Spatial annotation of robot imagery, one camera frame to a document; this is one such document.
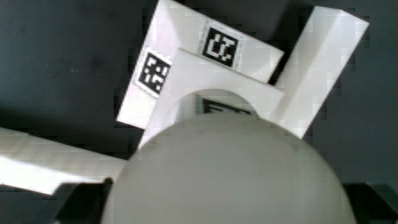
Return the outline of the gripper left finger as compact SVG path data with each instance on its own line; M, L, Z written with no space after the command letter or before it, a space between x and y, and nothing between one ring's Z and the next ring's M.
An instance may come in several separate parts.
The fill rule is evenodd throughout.
M53 224L101 224L111 186L113 180L110 178L99 183L81 183L76 186Z

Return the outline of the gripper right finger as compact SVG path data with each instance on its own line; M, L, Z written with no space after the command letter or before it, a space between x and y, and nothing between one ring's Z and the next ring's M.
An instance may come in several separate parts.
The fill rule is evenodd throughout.
M398 224L398 193L385 184L344 185L357 224Z

